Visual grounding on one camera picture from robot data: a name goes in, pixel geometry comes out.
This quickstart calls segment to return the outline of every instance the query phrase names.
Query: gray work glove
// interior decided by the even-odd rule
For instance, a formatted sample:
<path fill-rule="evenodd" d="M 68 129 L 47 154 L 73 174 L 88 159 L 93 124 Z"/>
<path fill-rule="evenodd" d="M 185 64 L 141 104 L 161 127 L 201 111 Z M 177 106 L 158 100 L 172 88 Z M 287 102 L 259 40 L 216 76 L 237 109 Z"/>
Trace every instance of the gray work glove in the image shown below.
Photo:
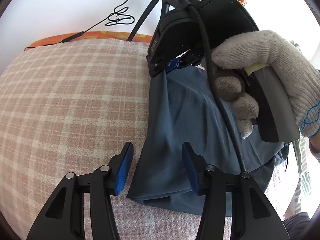
<path fill-rule="evenodd" d="M 313 137 L 319 132 L 320 73 L 278 34 L 266 30 L 236 35 L 214 49 L 211 59 L 223 69 L 244 68 L 257 62 L 272 66 L 288 94 L 301 134 Z M 232 93 L 242 89 L 235 77 L 217 78 L 215 84 L 218 90 Z M 257 102 L 244 93 L 230 104 L 241 135 L 249 136 L 251 118 L 259 113 Z"/>

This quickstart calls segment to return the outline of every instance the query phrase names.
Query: orange patterned sheet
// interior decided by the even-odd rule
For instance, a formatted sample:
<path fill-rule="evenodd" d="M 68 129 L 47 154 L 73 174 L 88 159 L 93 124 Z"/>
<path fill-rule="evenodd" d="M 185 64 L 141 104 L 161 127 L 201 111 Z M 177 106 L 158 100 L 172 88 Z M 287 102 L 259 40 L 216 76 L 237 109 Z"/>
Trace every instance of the orange patterned sheet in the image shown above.
<path fill-rule="evenodd" d="M 41 39 L 39 41 L 35 41 L 32 43 L 29 47 L 39 47 L 46 44 L 54 44 L 62 41 L 66 37 L 69 37 L 76 33 L 67 33 L 62 35 L 56 35 L 52 37 L 48 37 L 45 39 Z M 72 41 L 79 41 L 79 40 L 85 40 L 85 39 L 117 39 L 125 41 L 129 37 L 130 33 L 123 33 L 123 32 L 87 32 L 84 35 L 75 38 Z M 152 39 L 152 36 L 143 35 L 143 34 L 136 34 L 132 41 L 135 42 L 145 42 L 150 43 Z"/>

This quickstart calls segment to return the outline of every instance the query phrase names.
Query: black cable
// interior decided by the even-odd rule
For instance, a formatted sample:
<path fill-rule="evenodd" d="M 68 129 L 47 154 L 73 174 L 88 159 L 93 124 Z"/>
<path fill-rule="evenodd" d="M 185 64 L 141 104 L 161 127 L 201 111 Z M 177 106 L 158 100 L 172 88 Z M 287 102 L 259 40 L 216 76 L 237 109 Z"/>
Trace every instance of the black cable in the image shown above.
<path fill-rule="evenodd" d="M 95 25 L 91 26 L 89 29 L 87 29 L 86 31 L 82 31 L 82 32 L 79 32 L 79 33 L 76 33 L 76 34 L 73 34 L 69 37 L 66 37 L 65 39 L 63 39 L 62 41 L 59 41 L 57 43 L 52 43 L 52 44 L 45 44 L 45 45 L 42 45 L 42 46 L 48 46 L 48 45 L 55 45 L 55 44 L 58 44 L 58 43 L 65 43 L 65 42 L 68 42 L 68 41 L 71 41 L 77 37 L 80 37 L 82 36 L 83 34 L 85 34 L 86 32 L 88 32 L 89 30 L 91 30 L 93 27 L 97 26 L 98 24 L 104 22 L 105 20 L 109 20 L 108 23 L 106 23 L 104 26 L 105 27 L 108 27 L 108 26 L 113 26 L 113 25 L 117 25 L 117 24 L 122 24 L 122 25 L 130 25 L 130 24 L 133 24 L 135 22 L 135 18 L 132 16 L 132 15 L 129 15 L 129 14 L 124 14 L 127 10 L 129 10 L 129 6 L 125 6 L 119 10 L 117 10 L 120 6 L 123 6 L 127 1 L 129 0 L 126 0 L 125 2 L 123 2 L 122 4 L 118 5 L 117 7 L 115 7 L 113 9 L 113 12 L 109 14 L 109 16 L 105 19 L 103 19 L 102 21 L 96 23 Z M 130 20 L 132 19 L 131 22 L 129 23 L 123 23 L 121 21 L 123 20 Z M 26 49 L 33 49 L 35 47 L 26 47 L 24 50 Z"/>
<path fill-rule="evenodd" d="M 211 93 L 213 95 L 213 99 L 216 102 L 217 107 L 222 115 L 222 118 L 227 126 L 233 147 L 235 148 L 235 151 L 237 154 L 237 158 L 238 158 L 241 172 L 244 172 L 244 171 L 246 171 L 245 165 L 244 165 L 244 160 L 243 160 L 243 156 L 242 156 L 238 141 L 236 139 L 235 132 L 234 132 L 233 127 L 230 123 L 228 114 L 227 114 L 226 110 L 224 109 L 224 106 L 218 96 L 217 89 L 216 89 L 215 84 L 213 82 L 213 72 L 212 72 L 213 62 L 210 57 L 211 50 L 210 50 L 210 43 L 209 43 L 207 30 L 205 28 L 204 22 L 200 16 L 199 12 L 197 11 L 197 9 L 192 4 L 189 4 L 187 6 L 187 8 L 191 11 L 191 13 L 194 15 L 195 19 L 198 22 L 198 25 L 200 28 L 200 33 L 201 33 L 202 40 L 203 40 L 203 45 L 204 45 L 204 53 L 205 53 L 205 60 L 206 60 L 206 65 L 207 65 L 207 75 L 208 75 L 209 87 L 210 87 Z"/>

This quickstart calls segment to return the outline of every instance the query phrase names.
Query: blue-gray fabric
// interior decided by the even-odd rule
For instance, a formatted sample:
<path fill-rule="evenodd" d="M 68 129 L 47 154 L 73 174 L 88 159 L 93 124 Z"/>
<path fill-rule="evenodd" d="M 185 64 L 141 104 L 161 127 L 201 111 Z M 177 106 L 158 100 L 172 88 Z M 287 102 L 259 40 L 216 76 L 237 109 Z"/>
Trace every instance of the blue-gray fabric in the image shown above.
<path fill-rule="evenodd" d="M 204 196 L 192 191 L 181 156 L 185 141 L 208 164 L 226 173 L 240 173 L 236 152 L 206 82 L 205 71 L 192 66 L 168 74 L 163 71 L 151 79 L 148 134 L 128 192 L 130 199 L 201 215 Z M 287 147 L 262 141 L 256 126 L 248 138 L 242 139 L 229 104 L 223 105 L 235 129 L 247 171 L 265 190 L 275 165 L 286 159 Z M 231 216 L 230 195 L 227 216 Z"/>

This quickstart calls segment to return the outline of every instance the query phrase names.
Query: checkered fabric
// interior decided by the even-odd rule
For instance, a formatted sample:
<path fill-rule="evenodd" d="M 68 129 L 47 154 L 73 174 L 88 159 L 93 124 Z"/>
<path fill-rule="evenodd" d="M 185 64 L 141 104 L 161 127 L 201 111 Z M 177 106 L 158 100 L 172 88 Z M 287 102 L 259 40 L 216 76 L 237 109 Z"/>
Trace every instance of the checkered fabric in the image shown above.
<path fill-rule="evenodd" d="M 121 239 L 195 239 L 199 216 L 126 198 L 147 134 L 147 48 L 114 39 L 38 47 L 0 76 L 0 210 L 21 239 L 67 172 L 94 171 L 126 141 L 134 145 L 132 166 L 124 191 L 112 197 Z M 88 201 L 86 194 L 92 239 Z"/>

